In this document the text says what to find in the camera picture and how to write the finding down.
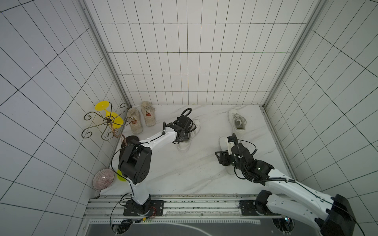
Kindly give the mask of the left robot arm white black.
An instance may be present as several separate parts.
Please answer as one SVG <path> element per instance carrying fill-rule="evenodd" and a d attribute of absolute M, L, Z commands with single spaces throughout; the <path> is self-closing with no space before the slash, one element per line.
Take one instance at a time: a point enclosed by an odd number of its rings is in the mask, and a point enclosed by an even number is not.
<path fill-rule="evenodd" d="M 122 147 L 118 170 L 120 176 L 130 183 L 132 197 L 128 209 L 139 215 L 147 215 L 152 208 L 151 195 L 142 183 L 149 174 L 153 151 L 168 144 L 176 144 L 178 150 L 189 149 L 193 138 L 200 131 L 200 121 L 181 115 L 171 123 L 163 123 L 160 133 L 139 141 L 131 139 Z"/>

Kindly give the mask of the grey shoe insole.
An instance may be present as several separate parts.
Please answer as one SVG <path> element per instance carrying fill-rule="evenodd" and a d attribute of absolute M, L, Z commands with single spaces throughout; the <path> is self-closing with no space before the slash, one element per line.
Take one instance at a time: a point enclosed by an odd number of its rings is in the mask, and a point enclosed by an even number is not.
<path fill-rule="evenodd" d="M 226 169 L 226 172 L 231 175 L 231 176 L 234 176 L 235 173 L 234 173 L 234 167 L 230 164 L 230 155 L 228 154 L 228 150 L 227 150 L 227 137 L 221 137 L 219 139 L 219 143 L 220 143 L 220 148 L 221 148 L 221 154 L 220 154 L 220 158 L 221 158 L 221 164 L 225 167 Z"/>

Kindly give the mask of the white leather sneaker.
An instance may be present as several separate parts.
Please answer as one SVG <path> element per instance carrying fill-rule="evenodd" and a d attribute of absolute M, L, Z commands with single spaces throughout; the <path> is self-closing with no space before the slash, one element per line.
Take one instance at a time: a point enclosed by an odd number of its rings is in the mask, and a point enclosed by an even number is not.
<path fill-rule="evenodd" d="M 232 127 L 232 133 L 238 138 L 242 138 L 246 131 L 246 119 L 236 109 L 231 109 L 228 111 L 228 120 Z"/>
<path fill-rule="evenodd" d="M 178 144 L 178 150 L 180 152 L 186 152 L 189 150 L 192 140 L 194 137 L 199 133 L 200 131 L 200 120 L 194 120 L 194 125 L 196 126 L 196 129 L 188 134 L 188 139 L 186 141 L 180 142 Z"/>

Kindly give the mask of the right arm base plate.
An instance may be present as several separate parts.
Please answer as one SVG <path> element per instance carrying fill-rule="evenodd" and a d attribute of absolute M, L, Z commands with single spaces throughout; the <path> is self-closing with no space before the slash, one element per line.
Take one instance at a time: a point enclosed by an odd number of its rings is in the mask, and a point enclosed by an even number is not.
<path fill-rule="evenodd" d="M 267 200 L 240 200 L 239 207 L 243 216 L 281 216 L 267 207 Z"/>

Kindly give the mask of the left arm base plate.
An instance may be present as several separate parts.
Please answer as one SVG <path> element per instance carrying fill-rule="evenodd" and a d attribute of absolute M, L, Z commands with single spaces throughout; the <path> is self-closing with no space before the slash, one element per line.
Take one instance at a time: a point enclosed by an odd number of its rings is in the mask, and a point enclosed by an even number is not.
<path fill-rule="evenodd" d="M 163 209 L 163 200 L 148 200 L 143 205 L 137 204 L 134 200 L 129 200 L 126 202 L 123 216 L 162 216 Z"/>

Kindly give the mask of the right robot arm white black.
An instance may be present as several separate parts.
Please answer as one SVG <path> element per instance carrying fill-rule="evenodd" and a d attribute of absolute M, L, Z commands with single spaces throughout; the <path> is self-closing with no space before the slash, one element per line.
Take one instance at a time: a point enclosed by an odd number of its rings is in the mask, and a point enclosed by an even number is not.
<path fill-rule="evenodd" d="M 356 226 L 355 215 L 347 198 L 330 196 L 288 177 L 271 164 L 254 159 L 253 153 L 232 137 L 220 138 L 218 162 L 233 167 L 240 179 L 265 187 L 254 200 L 260 215 L 284 215 L 305 223 L 323 236 L 351 236 Z"/>

